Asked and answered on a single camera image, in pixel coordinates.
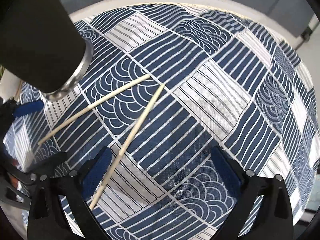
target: metal base of cup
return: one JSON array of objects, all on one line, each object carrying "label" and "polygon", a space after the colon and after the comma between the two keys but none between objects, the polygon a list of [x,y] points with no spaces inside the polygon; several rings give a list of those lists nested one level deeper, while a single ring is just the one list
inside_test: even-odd
[{"label": "metal base of cup", "polygon": [[48,101],[57,101],[65,97],[67,94],[69,94],[71,90],[73,90],[73,88],[79,83],[79,81],[82,79],[82,77],[88,70],[88,67],[92,60],[92,55],[93,55],[93,46],[89,41],[85,40],[84,55],[79,66],[76,68],[76,71],[67,80],[67,82],[58,90],[51,93],[42,93],[44,98],[47,99]]}]

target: black cylinder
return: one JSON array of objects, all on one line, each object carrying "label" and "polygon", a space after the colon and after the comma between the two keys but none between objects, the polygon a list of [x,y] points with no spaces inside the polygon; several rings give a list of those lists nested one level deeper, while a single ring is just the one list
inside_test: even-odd
[{"label": "black cylinder", "polygon": [[0,64],[42,92],[54,92],[81,62],[84,39],[59,0],[6,1],[10,5],[0,15]]}]

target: metal screw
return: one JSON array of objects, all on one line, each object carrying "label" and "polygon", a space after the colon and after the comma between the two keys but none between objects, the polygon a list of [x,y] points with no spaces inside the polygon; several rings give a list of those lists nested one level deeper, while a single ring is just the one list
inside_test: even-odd
[{"label": "metal screw", "polygon": [[255,175],[254,171],[252,170],[246,170],[245,171],[245,174],[248,176],[248,177],[253,177]]},{"label": "metal screw", "polygon": [[45,179],[47,179],[47,175],[45,175],[45,174],[43,174],[43,175],[41,175],[41,177],[40,177],[40,180],[45,180]]},{"label": "metal screw", "polygon": [[33,180],[33,181],[36,181],[37,180],[37,175],[34,174],[34,173],[31,173],[30,174],[30,179]]},{"label": "metal screw", "polygon": [[283,178],[282,178],[282,176],[281,176],[280,174],[276,174],[275,177],[276,177],[276,179],[279,180],[279,181],[283,180]]},{"label": "metal screw", "polygon": [[69,176],[70,176],[70,177],[74,177],[74,176],[76,176],[77,174],[78,174],[78,172],[75,171],[75,170],[69,172]]}]

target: striped pattern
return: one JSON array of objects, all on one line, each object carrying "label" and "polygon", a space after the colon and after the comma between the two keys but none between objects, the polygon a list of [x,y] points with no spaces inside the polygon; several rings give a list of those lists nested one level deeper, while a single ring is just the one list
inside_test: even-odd
[{"label": "striped pattern", "polygon": [[[313,186],[320,137],[311,76],[282,37],[235,14],[185,4],[117,8],[75,27],[93,44],[92,62],[67,97],[45,101],[44,111],[15,120],[4,143],[19,168],[66,151],[66,163],[55,170],[62,176],[103,146],[115,156],[164,82],[93,210],[106,233],[114,240],[210,240],[236,202],[211,161],[216,145],[260,176],[282,174],[294,222],[299,220]],[[146,73],[150,79],[36,144],[74,113]],[[22,103],[41,98],[36,88],[23,85]],[[250,230],[261,200],[240,235]],[[81,235],[67,200],[61,201]]]}]

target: wooden chopstick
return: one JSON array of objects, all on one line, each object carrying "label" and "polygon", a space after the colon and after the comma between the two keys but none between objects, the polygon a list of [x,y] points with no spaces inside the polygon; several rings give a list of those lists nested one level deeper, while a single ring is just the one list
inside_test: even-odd
[{"label": "wooden chopstick", "polygon": [[128,146],[130,145],[130,143],[132,142],[132,140],[136,136],[138,130],[140,129],[140,126],[142,125],[143,121],[145,120],[145,118],[147,117],[149,112],[151,111],[153,105],[158,100],[158,98],[159,98],[164,86],[165,86],[164,84],[161,84],[160,87],[155,92],[155,94],[152,96],[151,100],[147,104],[146,108],[143,110],[142,114],[138,118],[137,122],[135,123],[134,127],[132,128],[131,132],[129,133],[127,139],[125,140],[124,144],[122,145],[118,155],[116,156],[116,158],[112,162],[112,165],[109,168],[107,174],[105,174],[105,176],[103,177],[101,185],[98,188],[97,193],[94,195],[93,200],[92,200],[92,202],[90,204],[90,209],[91,210],[94,208],[94,206],[96,205],[96,203],[98,202],[98,200],[102,196],[102,193],[106,189],[108,181],[109,181],[112,173],[115,171],[115,169],[116,169],[118,163],[120,162],[122,156],[127,151]]},{"label": "wooden chopstick", "polygon": [[144,81],[144,80],[146,80],[148,78],[150,78],[149,74],[143,75],[142,77],[137,78],[137,79],[131,81],[130,83],[125,84],[124,86],[119,87],[118,89],[116,89],[116,90],[112,91],[111,93],[105,95],[104,97],[102,97],[99,100],[95,101],[91,105],[88,105],[85,109],[82,109],[80,112],[76,113],[75,115],[73,115],[69,119],[65,120],[57,128],[53,129],[50,133],[48,133],[45,137],[43,137],[40,141],[38,141],[38,145],[41,145],[42,143],[44,143],[52,135],[55,135],[58,131],[60,131],[62,128],[64,128],[68,124],[72,123],[74,120],[76,120],[81,115],[85,114],[86,112],[92,110],[93,108],[95,108],[96,106],[100,105],[101,103],[103,103],[103,102],[107,101],[108,99],[116,96],[117,94],[127,90],[128,88],[133,87],[134,85],[137,85],[137,84],[141,83],[142,81]]}]

